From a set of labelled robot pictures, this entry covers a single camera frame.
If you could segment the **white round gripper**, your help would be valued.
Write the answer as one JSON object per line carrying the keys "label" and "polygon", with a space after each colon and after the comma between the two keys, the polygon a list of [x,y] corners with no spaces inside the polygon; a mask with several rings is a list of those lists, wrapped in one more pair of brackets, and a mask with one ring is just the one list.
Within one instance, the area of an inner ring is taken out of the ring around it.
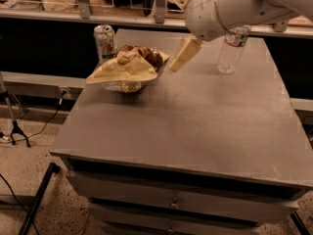
{"label": "white round gripper", "polygon": [[200,51],[204,41],[224,35],[228,28],[220,16],[220,5],[226,0],[167,0],[185,10],[186,28],[194,35],[183,38],[178,52],[171,58],[168,70],[178,72]]}

